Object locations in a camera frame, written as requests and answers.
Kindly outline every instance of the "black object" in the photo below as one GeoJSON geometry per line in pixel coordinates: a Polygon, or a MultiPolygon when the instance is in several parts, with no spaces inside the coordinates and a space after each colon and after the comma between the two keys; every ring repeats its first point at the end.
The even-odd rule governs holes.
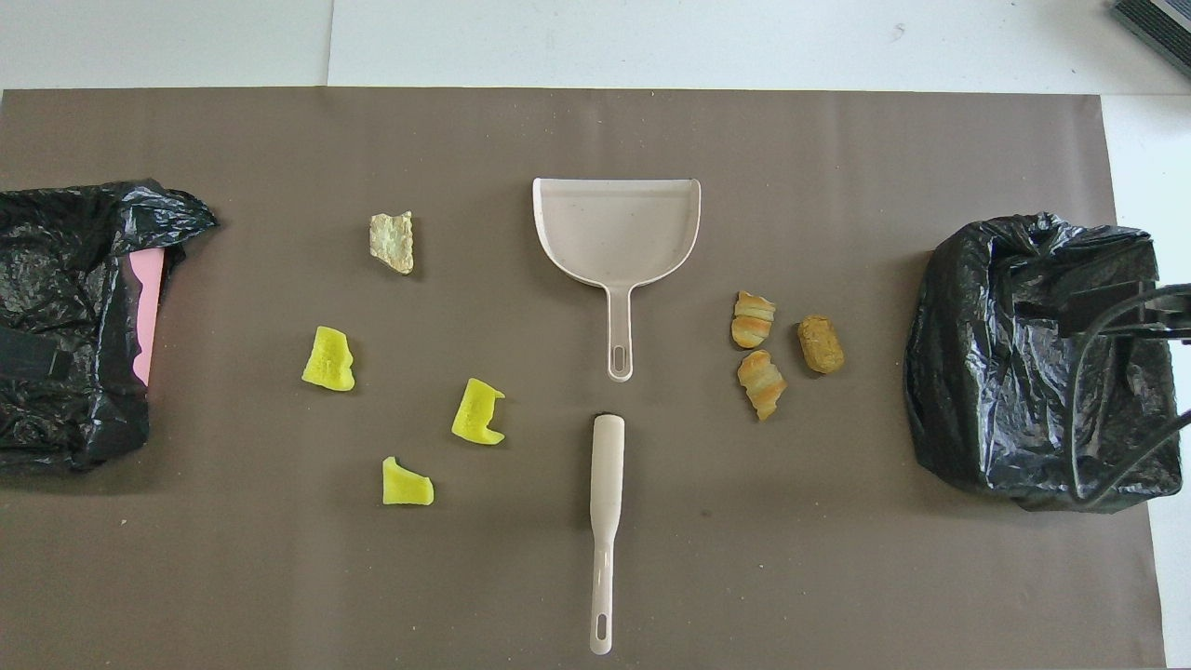
{"type": "Polygon", "coordinates": [[[89,470],[144,444],[127,253],[163,246],[168,271],[216,224],[152,180],[0,193],[0,471],[89,470]]]}
{"type": "Polygon", "coordinates": [[[1167,345],[1100,331],[1179,287],[1134,289],[1085,332],[1059,332],[1073,295],[1156,280],[1148,233],[1049,213],[971,223],[940,244],[905,355],[918,463],[1031,511],[1116,512],[1178,493],[1184,418],[1167,345]]]}
{"type": "Polygon", "coordinates": [[[0,327],[0,377],[13,380],[64,380],[70,355],[45,334],[0,327]]]}
{"type": "Polygon", "coordinates": [[[1110,11],[1151,49],[1191,76],[1191,0],[1117,0],[1110,11]]]}
{"type": "Polygon", "coordinates": [[[1071,300],[1059,314],[1059,337],[1071,338],[1087,331],[1105,311],[1125,300],[1130,301],[1123,313],[1108,321],[1098,334],[1114,338],[1160,338],[1183,340],[1191,338],[1191,293],[1168,290],[1161,296],[1149,295],[1153,281],[1125,281],[1099,288],[1072,293],[1071,300]]]}

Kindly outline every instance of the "fake food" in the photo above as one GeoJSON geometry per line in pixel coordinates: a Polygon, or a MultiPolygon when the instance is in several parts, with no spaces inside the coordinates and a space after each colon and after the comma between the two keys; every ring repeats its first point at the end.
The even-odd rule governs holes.
{"type": "Polygon", "coordinates": [[[744,387],[744,393],[756,411],[756,418],[761,421],[769,419],[769,415],[778,409],[778,399],[786,390],[786,381],[781,378],[778,367],[773,365],[769,352],[757,350],[744,357],[736,371],[736,378],[740,380],[741,387],[744,387]]]}
{"type": "Polygon", "coordinates": [[[806,367],[815,372],[830,375],[843,368],[843,347],[830,318],[819,314],[804,318],[798,324],[798,342],[806,367]]]}
{"type": "Polygon", "coordinates": [[[314,331],[314,347],[301,380],[332,392],[350,392],[356,386],[356,380],[351,376],[353,361],[347,334],[319,325],[314,331]]]}
{"type": "Polygon", "coordinates": [[[505,437],[490,430],[488,422],[497,409],[497,400],[503,397],[504,394],[484,382],[474,377],[468,380],[450,432],[476,445],[499,444],[505,437]]]}
{"type": "Polygon", "coordinates": [[[401,274],[413,271],[413,212],[372,217],[368,252],[401,274]]]}
{"type": "Polygon", "coordinates": [[[429,477],[401,468],[393,457],[381,462],[380,468],[385,478],[382,503],[430,505],[435,502],[435,486],[429,477]]]}
{"type": "Polygon", "coordinates": [[[732,340],[746,350],[759,346],[769,337],[773,326],[773,312],[777,305],[761,295],[747,290],[736,293],[736,307],[732,309],[732,340]]]}

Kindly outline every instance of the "croissant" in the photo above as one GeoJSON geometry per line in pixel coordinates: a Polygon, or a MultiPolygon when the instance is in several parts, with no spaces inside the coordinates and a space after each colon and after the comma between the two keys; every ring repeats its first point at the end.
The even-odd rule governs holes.
{"type": "Polygon", "coordinates": [[[748,400],[756,411],[756,418],[761,421],[769,419],[769,415],[778,409],[778,399],[786,390],[786,381],[778,372],[778,367],[769,359],[769,352],[757,350],[744,357],[736,378],[748,394],[748,400]]]}
{"type": "Polygon", "coordinates": [[[746,290],[736,293],[736,307],[732,309],[732,340],[746,350],[760,345],[769,337],[773,325],[773,312],[777,305],[761,295],[746,290]]]}

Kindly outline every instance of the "white plastic handle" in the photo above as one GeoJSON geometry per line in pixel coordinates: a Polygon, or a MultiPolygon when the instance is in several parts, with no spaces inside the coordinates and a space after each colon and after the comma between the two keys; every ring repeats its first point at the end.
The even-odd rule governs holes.
{"type": "Polygon", "coordinates": [[[607,376],[615,382],[632,377],[632,288],[607,292],[607,376]]]}
{"type": "Polygon", "coordinates": [[[596,418],[592,428],[592,533],[596,556],[592,569],[591,647],[612,651],[612,545],[621,526],[621,488],[624,477],[624,420],[615,414],[596,418]]]}

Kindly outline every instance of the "bread roll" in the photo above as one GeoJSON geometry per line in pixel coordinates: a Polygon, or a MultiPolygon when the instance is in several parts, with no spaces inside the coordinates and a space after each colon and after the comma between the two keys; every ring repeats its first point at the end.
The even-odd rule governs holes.
{"type": "Polygon", "coordinates": [[[831,319],[812,313],[798,324],[798,342],[803,346],[806,368],[830,375],[843,368],[843,347],[831,319]]]}

